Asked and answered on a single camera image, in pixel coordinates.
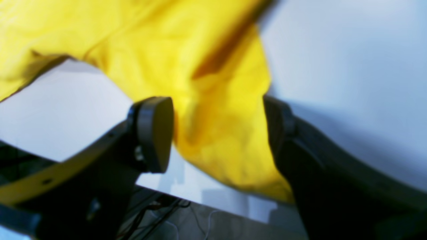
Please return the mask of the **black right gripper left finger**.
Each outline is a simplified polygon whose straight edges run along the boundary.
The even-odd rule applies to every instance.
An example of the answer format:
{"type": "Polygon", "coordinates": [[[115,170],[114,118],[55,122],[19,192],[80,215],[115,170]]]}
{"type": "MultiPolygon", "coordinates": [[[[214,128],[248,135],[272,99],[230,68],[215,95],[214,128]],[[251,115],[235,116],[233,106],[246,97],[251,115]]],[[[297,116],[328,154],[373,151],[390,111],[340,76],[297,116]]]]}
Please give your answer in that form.
{"type": "Polygon", "coordinates": [[[1,226],[37,240],[114,240],[142,173],[165,173],[170,97],[136,102],[127,119],[64,162],[1,186],[1,226]]]}

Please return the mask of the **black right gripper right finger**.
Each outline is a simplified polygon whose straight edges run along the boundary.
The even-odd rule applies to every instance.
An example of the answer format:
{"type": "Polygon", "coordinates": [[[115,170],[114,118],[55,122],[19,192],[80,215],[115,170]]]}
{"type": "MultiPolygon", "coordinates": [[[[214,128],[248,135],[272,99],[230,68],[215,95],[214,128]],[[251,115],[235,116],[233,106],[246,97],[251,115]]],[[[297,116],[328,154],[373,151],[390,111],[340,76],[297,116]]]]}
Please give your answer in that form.
{"type": "Polygon", "coordinates": [[[310,240],[425,240],[426,193],[348,154],[290,106],[263,96],[276,168],[310,240]]]}

